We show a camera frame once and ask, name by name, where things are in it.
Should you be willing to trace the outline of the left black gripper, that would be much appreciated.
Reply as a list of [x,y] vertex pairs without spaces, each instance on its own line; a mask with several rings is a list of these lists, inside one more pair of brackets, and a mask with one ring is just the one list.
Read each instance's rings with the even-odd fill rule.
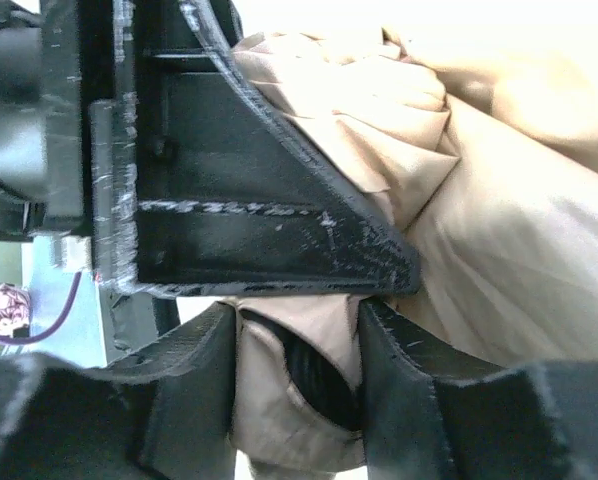
[[86,237],[101,280],[139,278],[134,1],[0,1],[0,241]]

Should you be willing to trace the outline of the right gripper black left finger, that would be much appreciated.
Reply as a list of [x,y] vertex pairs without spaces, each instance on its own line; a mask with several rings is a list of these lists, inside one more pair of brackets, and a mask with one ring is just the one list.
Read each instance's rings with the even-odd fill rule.
[[236,315],[216,303],[103,369],[0,357],[0,479],[230,479]]

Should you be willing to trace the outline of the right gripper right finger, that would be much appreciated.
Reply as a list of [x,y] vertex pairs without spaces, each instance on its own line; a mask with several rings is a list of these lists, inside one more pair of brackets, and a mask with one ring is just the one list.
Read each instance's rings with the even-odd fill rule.
[[372,479],[598,479],[598,362],[509,368],[359,309]]

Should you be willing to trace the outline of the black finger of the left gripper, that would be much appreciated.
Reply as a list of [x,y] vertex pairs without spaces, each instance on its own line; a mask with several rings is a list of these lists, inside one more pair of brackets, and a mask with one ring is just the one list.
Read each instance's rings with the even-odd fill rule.
[[137,279],[193,295],[410,294],[420,261],[246,83],[226,1],[134,7]]

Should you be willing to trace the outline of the beige folding umbrella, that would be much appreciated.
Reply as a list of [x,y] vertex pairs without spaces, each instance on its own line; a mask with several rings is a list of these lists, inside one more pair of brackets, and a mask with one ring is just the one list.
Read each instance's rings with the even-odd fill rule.
[[598,24],[265,32],[232,54],[420,261],[410,294],[233,300],[230,439],[255,478],[368,474],[366,300],[502,368],[598,362]]

